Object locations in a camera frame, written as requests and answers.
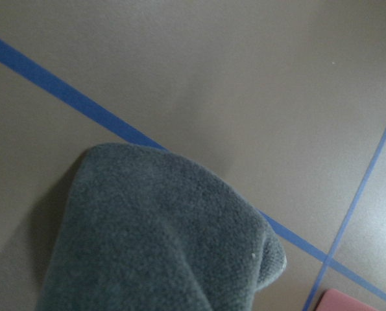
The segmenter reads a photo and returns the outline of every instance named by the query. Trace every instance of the gray towel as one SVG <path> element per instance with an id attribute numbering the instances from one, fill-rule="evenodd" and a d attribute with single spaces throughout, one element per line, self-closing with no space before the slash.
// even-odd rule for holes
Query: gray towel
<path id="1" fill-rule="evenodd" d="M 75 177 L 36 309 L 250 310 L 285 263 L 264 217 L 202 166 L 103 144 Z"/>

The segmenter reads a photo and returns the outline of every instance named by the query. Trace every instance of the folded cloth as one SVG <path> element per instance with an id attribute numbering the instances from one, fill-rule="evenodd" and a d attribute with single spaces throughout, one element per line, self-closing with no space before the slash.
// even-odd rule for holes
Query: folded cloth
<path id="1" fill-rule="evenodd" d="M 102 144 L 73 181 L 36 310 L 250 310 L 285 265 L 264 217 L 202 166 Z"/>

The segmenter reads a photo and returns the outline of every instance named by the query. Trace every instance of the towel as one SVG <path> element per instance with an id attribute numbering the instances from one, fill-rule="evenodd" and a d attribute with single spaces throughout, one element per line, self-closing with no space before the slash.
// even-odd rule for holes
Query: towel
<path id="1" fill-rule="evenodd" d="M 102 144 L 73 181 L 36 310 L 250 310 L 285 265 L 264 217 L 209 170 Z"/>

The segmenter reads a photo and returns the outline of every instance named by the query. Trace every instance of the fabric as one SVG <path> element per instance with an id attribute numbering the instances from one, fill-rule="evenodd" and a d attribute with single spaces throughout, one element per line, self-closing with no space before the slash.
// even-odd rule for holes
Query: fabric
<path id="1" fill-rule="evenodd" d="M 264 217 L 205 168 L 103 144 L 75 176 L 36 310 L 250 310 L 285 263 Z"/>

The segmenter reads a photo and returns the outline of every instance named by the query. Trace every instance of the gray cloth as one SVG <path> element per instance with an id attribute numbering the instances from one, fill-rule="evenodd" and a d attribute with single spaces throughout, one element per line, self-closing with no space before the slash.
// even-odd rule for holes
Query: gray cloth
<path id="1" fill-rule="evenodd" d="M 205 168 L 103 144 L 77 172 L 36 309 L 250 310 L 285 263 L 264 217 Z"/>

